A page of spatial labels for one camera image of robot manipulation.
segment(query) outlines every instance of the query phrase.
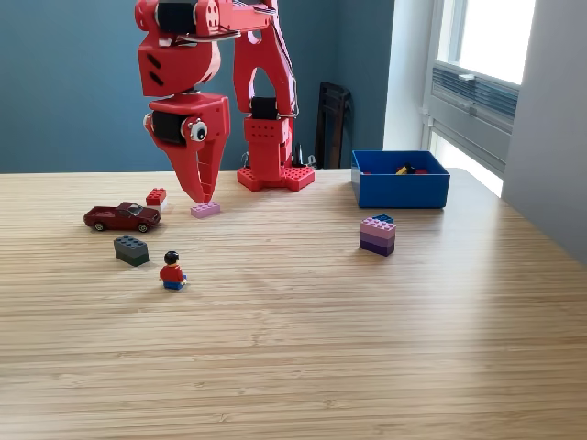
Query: stacked lego bricks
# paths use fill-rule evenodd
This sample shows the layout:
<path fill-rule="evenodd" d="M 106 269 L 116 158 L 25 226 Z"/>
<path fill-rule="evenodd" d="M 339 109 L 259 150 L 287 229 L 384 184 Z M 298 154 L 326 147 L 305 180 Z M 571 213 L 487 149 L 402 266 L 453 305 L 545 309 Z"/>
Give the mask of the stacked lego bricks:
<path fill-rule="evenodd" d="M 389 215 L 369 217 L 360 224 L 361 249 L 387 257 L 395 250 L 395 225 Z"/>
<path fill-rule="evenodd" d="M 116 252 L 117 259 L 131 266 L 140 266 L 149 261 L 147 243 L 133 236 L 121 236 L 114 240 L 114 251 Z"/>
<path fill-rule="evenodd" d="M 161 212 L 167 206 L 167 192 L 160 188 L 155 188 L 147 196 L 147 207 L 156 209 Z"/>

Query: dark red toy car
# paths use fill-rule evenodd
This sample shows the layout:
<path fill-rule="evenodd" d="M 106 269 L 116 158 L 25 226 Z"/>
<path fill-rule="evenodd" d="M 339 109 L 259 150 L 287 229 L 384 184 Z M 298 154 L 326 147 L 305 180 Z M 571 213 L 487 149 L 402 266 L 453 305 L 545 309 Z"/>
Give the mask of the dark red toy car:
<path fill-rule="evenodd" d="M 121 203 L 117 208 L 95 206 L 83 216 L 83 222 L 96 231 L 105 229 L 138 230 L 148 232 L 161 220 L 159 211 L 143 208 L 136 203 Z"/>

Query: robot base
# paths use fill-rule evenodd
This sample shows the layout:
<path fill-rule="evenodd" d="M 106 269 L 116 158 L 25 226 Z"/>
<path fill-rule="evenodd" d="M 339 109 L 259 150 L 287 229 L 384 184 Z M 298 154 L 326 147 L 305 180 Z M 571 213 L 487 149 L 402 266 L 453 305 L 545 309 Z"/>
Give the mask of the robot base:
<path fill-rule="evenodd" d="M 300 191 L 316 180 L 313 168 L 286 168 L 280 181 L 259 181 L 255 179 L 253 171 L 249 168 L 238 170 L 238 183 L 246 186 L 251 191 L 260 191 L 263 188 L 287 188 L 290 191 Z"/>

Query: blue box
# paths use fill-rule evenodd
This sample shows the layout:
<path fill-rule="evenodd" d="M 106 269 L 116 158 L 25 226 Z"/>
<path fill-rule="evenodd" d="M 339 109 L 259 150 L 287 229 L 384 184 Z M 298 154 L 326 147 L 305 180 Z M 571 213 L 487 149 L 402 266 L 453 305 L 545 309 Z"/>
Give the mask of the blue box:
<path fill-rule="evenodd" d="M 406 162 L 428 174 L 398 176 L 397 169 Z M 444 208 L 447 205 L 450 174 L 430 151 L 353 151 L 351 173 L 359 208 Z"/>

